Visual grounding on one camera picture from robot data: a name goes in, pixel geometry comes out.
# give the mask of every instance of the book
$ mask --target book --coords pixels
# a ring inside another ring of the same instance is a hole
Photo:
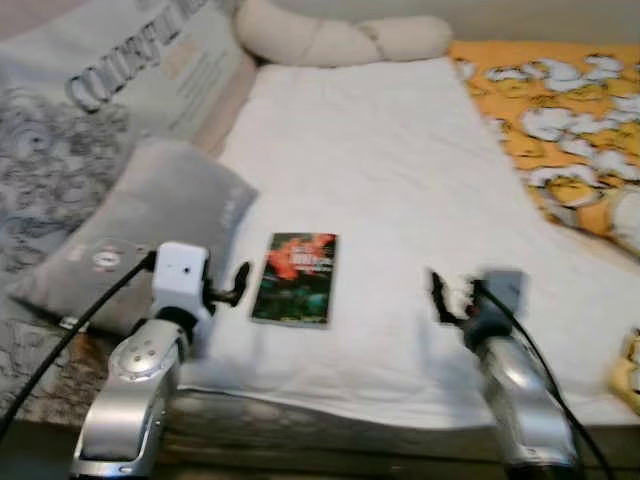
[[[326,328],[337,235],[275,233],[252,318],[260,323]]]

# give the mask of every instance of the cartoon print blanket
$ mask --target cartoon print blanket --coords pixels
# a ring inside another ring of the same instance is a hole
[[[451,57],[545,216],[640,257],[640,45],[454,42]]]

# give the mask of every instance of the white bolster pillow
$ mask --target white bolster pillow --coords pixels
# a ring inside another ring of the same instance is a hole
[[[435,17],[370,20],[358,25],[299,15],[270,0],[245,0],[235,26],[242,44],[275,63],[340,67],[446,53],[451,29]]]

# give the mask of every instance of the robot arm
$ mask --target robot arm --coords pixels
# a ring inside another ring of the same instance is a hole
[[[482,280],[511,311],[516,311],[522,274],[490,271]],[[446,310],[443,283],[433,273],[432,296],[443,323],[463,331],[466,347],[479,359],[483,396],[496,419],[498,444],[509,478],[582,479],[573,434],[564,411],[525,347],[512,335],[511,320],[474,288],[469,318]]]
[[[194,332],[212,323],[213,302],[235,306],[246,286],[248,264],[239,270],[232,291],[213,291],[208,262],[204,248],[171,242],[158,249],[152,319],[111,354],[109,376],[80,432],[71,478],[149,477],[167,403]]]

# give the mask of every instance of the white mattress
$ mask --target white mattress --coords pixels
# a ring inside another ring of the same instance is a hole
[[[486,424],[474,358],[436,323],[425,268],[460,295],[466,276],[506,266],[530,275],[520,318],[576,414],[638,422],[603,381],[638,323],[638,269],[542,219],[447,59],[263,68],[221,161],[261,192],[229,262],[254,270],[182,388],[405,427]],[[340,235],[327,331],[249,320],[270,235],[291,231]]]

